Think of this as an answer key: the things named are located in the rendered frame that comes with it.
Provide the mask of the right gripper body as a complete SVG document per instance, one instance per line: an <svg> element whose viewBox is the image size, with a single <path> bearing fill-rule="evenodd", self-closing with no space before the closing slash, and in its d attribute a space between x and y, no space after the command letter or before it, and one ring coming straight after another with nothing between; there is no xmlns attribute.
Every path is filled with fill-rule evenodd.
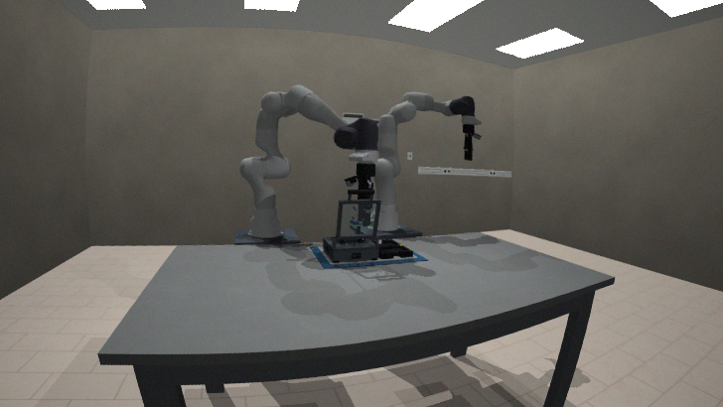
<svg viewBox="0 0 723 407"><path fill-rule="evenodd" d="M357 163L357 176L361 177L363 181L364 189L366 189L367 180L370 181L370 177L375 176L375 164L358 164Z"/></svg>

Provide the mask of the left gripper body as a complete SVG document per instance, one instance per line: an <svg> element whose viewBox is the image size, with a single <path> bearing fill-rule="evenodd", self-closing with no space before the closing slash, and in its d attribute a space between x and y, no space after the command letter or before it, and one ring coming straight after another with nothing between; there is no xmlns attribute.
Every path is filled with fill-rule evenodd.
<svg viewBox="0 0 723 407"><path fill-rule="evenodd" d="M474 132L475 132L475 125L472 125L472 124L463 124L463 132L464 132L464 133L469 133L469 134L470 134L470 135L469 135L469 139L470 139L471 133L474 133Z"/></svg>

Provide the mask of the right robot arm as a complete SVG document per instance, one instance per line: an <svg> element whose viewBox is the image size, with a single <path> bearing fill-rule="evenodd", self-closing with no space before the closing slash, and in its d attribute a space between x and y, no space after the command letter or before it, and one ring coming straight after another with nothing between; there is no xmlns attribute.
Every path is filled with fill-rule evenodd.
<svg viewBox="0 0 723 407"><path fill-rule="evenodd" d="M378 126L376 121L368 118L359 118L350 124L313 91L298 84L286 93L268 92L261 100L261 107L256 122L255 144L266 152L267 157L246 158L242 160L239 169L250 183L255 201L251 232L247 235L271 238L284 233L280 233L280 218L276 215L276 194L263 180L286 178L291 170L289 161L278 147L277 132L281 115L285 118L299 112L310 120L329 125L336 131L336 145L356 150L349 155L349 160L360 164L377 162Z"/></svg>

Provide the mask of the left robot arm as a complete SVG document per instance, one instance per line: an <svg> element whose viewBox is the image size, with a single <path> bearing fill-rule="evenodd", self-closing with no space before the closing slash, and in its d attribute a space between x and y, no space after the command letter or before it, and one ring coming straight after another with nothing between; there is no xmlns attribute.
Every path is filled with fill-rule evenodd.
<svg viewBox="0 0 723 407"><path fill-rule="evenodd" d="M437 102L434 101L431 95L422 92L405 93L402 98L402 103L391 107L387 114L379 118L377 148L381 159L374 162L374 183L375 199L381 200L378 219L379 225L377 226L377 230L380 231L392 231L400 228L400 226L398 226L398 214L395 203L396 189L393 180L393 178L399 174L401 168L399 167L397 151L397 125L413 119L416 115L416 110L432 110L441 112L446 116L461 114L462 124L482 124L482 121L475 118L475 102L471 96L463 96L459 99L446 102Z"/></svg>

